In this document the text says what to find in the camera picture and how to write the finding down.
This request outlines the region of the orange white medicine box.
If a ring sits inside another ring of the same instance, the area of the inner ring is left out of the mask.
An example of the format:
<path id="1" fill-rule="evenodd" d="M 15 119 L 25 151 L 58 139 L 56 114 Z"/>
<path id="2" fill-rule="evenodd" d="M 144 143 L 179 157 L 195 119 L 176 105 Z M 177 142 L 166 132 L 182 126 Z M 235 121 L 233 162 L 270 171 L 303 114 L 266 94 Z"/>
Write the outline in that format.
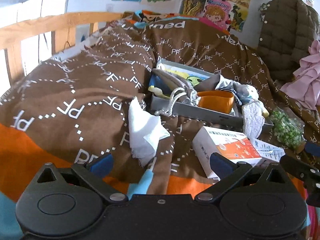
<path id="1" fill-rule="evenodd" d="M 249 140 L 244 133 L 203 126 L 195 135 L 192 147 L 207 178 L 219 180 L 217 171 L 225 171 L 211 158 L 218 153 L 233 163 L 244 161 L 253 167 L 278 163 L 285 151 L 258 139 Z"/>

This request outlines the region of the green white pellet bag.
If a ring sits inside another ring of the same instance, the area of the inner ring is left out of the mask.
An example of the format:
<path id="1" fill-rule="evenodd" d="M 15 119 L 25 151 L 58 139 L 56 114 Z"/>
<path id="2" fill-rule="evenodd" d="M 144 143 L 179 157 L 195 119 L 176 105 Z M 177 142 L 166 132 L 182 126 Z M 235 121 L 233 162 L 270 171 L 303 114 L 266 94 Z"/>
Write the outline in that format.
<path id="1" fill-rule="evenodd" d="M 284 146 L 298 152 L 304 145 L 304 122 L 289 108 L 277 106 L 271 113 L 273 133 Z"/>

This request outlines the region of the white lace cloth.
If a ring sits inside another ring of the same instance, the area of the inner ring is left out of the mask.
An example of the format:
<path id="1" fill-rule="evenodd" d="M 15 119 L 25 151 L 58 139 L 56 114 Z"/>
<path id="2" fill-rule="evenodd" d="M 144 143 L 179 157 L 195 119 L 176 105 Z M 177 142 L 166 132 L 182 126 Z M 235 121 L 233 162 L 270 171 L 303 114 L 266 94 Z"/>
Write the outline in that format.
<path id="1" fill-rule="evenodd" d="M 263 111 L 257 102 L 251 102 L 242 106 L 243 133 L 248 139 L 257 139 L 262 132 L 265 118 Z"/>

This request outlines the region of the white tissue paper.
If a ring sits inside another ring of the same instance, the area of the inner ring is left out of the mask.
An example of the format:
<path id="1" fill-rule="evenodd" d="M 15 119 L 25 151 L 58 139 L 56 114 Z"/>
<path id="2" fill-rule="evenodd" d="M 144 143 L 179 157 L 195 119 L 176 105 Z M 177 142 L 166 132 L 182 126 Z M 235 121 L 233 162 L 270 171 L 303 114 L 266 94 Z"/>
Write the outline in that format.
<path id="1" fill-rule="evenodd" d="M 132 157 L 146 166 L 156 155 L 159 141 L 170 136 L 161 117 L 142 110 L 135 97 L 129 106 L 129 136 Z"/>

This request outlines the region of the brown PF patterned blanket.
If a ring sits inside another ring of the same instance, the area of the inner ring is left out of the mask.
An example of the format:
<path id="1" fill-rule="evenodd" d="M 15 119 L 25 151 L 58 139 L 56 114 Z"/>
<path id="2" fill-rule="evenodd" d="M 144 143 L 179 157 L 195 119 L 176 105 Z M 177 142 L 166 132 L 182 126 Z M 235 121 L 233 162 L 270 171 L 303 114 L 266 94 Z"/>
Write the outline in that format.
<path id="1" fill-rule="evenodd" d="M 258 54 L 202 21 L 168 18 L 142 28 L 117 22 L 80 54 L 48 59 L 1 97 L 1 193 L 18 201 L 45 163 L 68 167 L 110 154 L 104 181 L 122 193 L 145 168 L 131 155 L 128 110 L 149 104 L 151 70 L 159 59 L 253 85 L 271 111 L 288 105 L 304 121 L 308 141 L 319 143 L 319 117 L 280 92 Z"/>

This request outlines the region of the orange plastic cup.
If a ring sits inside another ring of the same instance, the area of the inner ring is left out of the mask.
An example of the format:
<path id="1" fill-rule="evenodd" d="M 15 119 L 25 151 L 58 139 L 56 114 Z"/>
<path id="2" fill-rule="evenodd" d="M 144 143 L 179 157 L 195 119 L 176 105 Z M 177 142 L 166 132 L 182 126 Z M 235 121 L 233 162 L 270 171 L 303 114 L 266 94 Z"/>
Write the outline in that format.
<path id="1" fill-rule="evenodd" d="M 212 111 L 229 114 L 234 103 L 234 95 L 223 90 L 198 92 L 200 97 L 198 106 Z"/>

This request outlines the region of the navy striped sock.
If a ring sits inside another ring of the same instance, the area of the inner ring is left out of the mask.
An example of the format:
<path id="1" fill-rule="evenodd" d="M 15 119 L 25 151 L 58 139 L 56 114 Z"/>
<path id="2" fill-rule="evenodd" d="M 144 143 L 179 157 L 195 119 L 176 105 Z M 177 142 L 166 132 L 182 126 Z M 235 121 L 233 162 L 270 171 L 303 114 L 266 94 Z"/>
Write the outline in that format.
<path id="1" fill-rule="evenodd" d="M 234 101 L 238 106 L 242 106 L 242 101 L 240 100 L 240 88 L 242 84 L 239 82 L 223 79 L 220 80 L 216 85 L 215 90 L 221 90 L 226 92 L 231 92 L 234 96 Z"/>

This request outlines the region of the pink cloth garment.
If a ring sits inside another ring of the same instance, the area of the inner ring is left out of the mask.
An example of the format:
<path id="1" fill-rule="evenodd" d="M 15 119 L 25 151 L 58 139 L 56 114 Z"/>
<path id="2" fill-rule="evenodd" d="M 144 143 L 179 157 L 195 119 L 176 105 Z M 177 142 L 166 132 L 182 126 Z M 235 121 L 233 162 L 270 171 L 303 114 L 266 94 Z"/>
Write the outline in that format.
<path id="1" fill-rule="evenodd" d="M 303 107 L 316 110 L 319 106 L 319 40 L 309 47 L 309 55 L 300 59 L 295 80 L 281 87 L 281 91 L 297 100 Z"/>

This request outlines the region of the grey storage tray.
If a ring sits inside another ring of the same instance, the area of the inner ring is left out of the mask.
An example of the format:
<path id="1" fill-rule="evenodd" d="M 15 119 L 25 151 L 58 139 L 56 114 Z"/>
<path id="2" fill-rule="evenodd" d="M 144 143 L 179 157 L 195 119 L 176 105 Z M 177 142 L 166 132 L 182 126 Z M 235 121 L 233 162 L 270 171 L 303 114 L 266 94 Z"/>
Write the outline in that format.
<path id="1" fill-rule="evenodd" d="M 212 74 L 204 70 L 199 70 L 180 63 L 160 59 L 155 68 L 175 73 L 184 79 L 190 81 L 193 88 L 198 92 L 215 90 L 220 80 L 226 79 L 221 74 Z M 159 77 L 151 74 L 149 91 L 152 93 L 151 110 L 162 109 L 168 105 L 171 90 L 160 80 Z M 190 119 L 202 120 L 205 122 L 232 127 L 238 131 L 243 131 L 242 106 L 238 106 L 235 101 L 229 114 L 212 111 L 197 106 L 186 105 L 181 102 L 174 104 L 171 116 L 183 116 Z M 270 131 L 273 128 L 273 122 L 270 117 L 265 118 L 262 131 Z"/>

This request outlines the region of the olive quilted jacket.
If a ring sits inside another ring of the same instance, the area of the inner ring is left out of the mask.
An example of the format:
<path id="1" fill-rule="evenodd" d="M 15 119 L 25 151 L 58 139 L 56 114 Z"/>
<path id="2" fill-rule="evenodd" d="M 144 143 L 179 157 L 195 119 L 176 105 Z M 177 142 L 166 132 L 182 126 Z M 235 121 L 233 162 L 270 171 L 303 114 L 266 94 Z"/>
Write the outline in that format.
<path id="1" fill-rule="evenodd" d="M 319 38 L 319 15 L 302 0 L 271 0 L 259 11 L 263 25 L 258 54 L 272 80 L 288 82 Z"/>

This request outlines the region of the pink cartoon girl poster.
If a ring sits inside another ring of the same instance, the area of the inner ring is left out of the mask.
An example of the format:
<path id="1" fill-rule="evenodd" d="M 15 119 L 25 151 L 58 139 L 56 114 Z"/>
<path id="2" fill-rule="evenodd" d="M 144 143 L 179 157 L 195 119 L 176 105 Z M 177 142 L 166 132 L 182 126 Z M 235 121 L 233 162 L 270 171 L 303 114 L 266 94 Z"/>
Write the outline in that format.
<path id="1" fill-rule="evenodd" d="M 228 0 L 206 0 L 203 9 L 203 18 L 213 22 L 221 29 L 230 31 L 236 3 Z"/>

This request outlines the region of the grey drawstring pouch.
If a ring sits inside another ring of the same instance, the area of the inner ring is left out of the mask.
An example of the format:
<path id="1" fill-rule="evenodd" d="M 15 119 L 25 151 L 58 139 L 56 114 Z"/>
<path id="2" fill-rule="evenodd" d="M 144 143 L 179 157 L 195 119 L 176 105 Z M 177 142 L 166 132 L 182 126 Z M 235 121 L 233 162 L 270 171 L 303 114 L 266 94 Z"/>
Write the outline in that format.
<path id="1" fill-rule="evenodd" d="M 175 73 L 157 68 L 152 70 L 152 74 L 159 77 L 171 90 L 168 105 L 155 111 L 155 115 L 171 116 L 176 102 L 191 106 L 197 106 L 199 104 L 200 97 L 197 96 L 197 91 L 193 88 L 190 81 Z"/>

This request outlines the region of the window with metal frame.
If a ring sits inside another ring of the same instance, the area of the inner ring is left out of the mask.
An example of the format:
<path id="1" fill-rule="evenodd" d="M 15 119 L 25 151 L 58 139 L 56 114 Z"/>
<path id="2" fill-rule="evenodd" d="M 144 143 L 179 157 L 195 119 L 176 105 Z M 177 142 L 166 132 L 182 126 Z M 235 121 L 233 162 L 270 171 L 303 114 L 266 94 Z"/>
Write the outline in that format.
<path id="1" fill-rule="evenodd" d="M 23 0 L 13 5 L 1 6 L 1 27 L 55 16 L 67 11 L 68 0 Z M 52 56 L 52 33 L 46 32 L 26 38 L 21 42 L 23 75 L 31 73 L 42 61 Z"/>

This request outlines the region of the wooden bed rail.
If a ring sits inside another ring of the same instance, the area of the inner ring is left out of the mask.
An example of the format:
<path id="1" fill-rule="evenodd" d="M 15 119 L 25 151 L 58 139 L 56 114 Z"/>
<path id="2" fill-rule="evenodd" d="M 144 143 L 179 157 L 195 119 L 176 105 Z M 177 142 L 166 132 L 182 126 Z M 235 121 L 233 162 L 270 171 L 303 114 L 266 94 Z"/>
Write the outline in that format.
<path id="1" fill-rule="evenodd" d="M 99 29 L 100 22 L 111 22 L 122 17 L 118 12 L 68 12 L 57 16 L 40 17 L 18 22 L 1 29 L 1 50 L 4 51 L 10 85 L 25 76 L 21 41 L 40 34 L 52 33 L 52 54 L 75 46 L 76 27 L 88 24 L 89 33 Z"/>

